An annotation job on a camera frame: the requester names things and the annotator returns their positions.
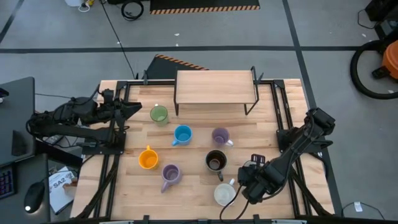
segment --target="white mug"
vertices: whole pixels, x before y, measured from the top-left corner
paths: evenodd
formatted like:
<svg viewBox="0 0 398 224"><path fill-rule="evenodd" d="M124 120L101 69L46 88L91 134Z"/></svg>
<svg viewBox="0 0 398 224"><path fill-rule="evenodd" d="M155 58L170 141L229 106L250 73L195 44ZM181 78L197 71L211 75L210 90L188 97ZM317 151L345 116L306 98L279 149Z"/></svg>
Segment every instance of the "white mug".
<svg viewBox="0 0 398 224"><path fill-rule="evenodd" d="M233 187L235 179L231 179L228 184L219 184L214 190L214 199L221 205L227 205L236 195L236 191Z"/></svg>

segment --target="concrete floor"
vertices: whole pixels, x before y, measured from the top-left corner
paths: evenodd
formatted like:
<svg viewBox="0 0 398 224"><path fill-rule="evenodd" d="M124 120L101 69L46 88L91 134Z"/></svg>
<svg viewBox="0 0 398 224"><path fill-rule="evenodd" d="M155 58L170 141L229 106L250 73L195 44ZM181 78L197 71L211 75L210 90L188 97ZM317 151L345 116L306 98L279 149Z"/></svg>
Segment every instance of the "concrete floor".
<svg viewBox="0 0 398 224"><path fill-rule="evenodd" d="M22 6L15 10L18 2ZM249 69L255 65L258 72L264 72L264 78L301 78L306 83L308 103L336 119L336 129L328 139L335 142L329 153L341 204L362 201L380 209L387 219L398 220L397 100L373 100L359 94L349 79L353 52L333 48L359 46L377 39L373 30L356 23L357 12L368 2L260 0L258 11L158 16L149 15L149 3L143 2L146 11L135 22L125 21L116 6L105 7L121 43L129 47L126 55L135 73L142 74L155 54L165 54L214 70ZM37 93L86 96L100 80L132 79L123 53L109 50L120 44L98 1L89 12L81 13L63 0L2 0L0 30L12 14L15 18L9 29L0 33L0 83L33 76ZM361 20L371 25L365 14ZM242 48L157 49L176 44ZM311 46L319 48L306 50ZM79 48L100 52L88 49L84 53L44 53ZM18 54L16 49L36 51ZM363 55L359 72L364 83L380 93L398 91L395 83L370 78L380 61L375 52ZM64 102L62 98L37 96L36 109L53 110ZM63 220L68 212L53 219ZM377 211L366 207L361 213L348 207L345 214L380 218Z"/></svg>

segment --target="blue mug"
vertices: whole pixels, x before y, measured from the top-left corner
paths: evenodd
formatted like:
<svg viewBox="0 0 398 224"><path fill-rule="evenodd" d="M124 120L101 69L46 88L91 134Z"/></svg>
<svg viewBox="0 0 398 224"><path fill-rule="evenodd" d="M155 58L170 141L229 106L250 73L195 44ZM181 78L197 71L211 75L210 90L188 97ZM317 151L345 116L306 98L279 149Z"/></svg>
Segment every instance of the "blue mug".
<svg viewBox="0 0 398 224"><path fill-rule="evenodd" d="M186 146L192 139L192 130L187 125L180 125L174 131L174 141L172 146Z"/></svg>

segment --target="yellow and black caution tape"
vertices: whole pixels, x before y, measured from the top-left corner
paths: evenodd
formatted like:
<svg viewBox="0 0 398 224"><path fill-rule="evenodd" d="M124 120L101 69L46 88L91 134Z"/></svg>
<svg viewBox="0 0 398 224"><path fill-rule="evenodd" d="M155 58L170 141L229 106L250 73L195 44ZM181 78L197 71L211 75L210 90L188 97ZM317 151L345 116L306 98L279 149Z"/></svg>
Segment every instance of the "yellow and black caution tape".
<svg viewBox="0 0 398 224"><path fill-rule="evenodd" d="M155 57L162 58L164 60L169 60L169 61L174 62L174 63L179 63L181 65L188 66L188 67L191 67L191 68L194 68L194 69L197 69L197 70L209 70L208 68L205 68L205 67L202 67L202 66L199 66L199 65L194 65L194 64L189 63L189 62L184 62L183 60L179 60L179 59L176 59L176 58L168 57L166 55L157 54L157 55L155 55Z"/></svg>
<svg viewBox="0 0 398 224"><path fill-rule="evenodd" d="M159 9L152 10L152 15L158 14L177 14L191 12L226 12L226 11L242 11L242 10L258 10L260 6L224 6L224 7L198 7L188 9Z"/></svg>

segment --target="computer mouse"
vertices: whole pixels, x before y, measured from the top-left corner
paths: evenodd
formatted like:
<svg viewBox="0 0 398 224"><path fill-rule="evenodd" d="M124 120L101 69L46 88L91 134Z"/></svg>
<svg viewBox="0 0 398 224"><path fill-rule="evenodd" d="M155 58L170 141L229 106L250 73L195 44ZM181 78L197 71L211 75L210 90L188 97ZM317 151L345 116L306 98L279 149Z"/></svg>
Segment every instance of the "computer mouse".
<svg viewBox="0 0 398 224"><path fill-rule="evenodd" d="M32 184L26 192L24 208L27 213L34 213L39 209L44 196L44 183L42 181Z"/></svg>

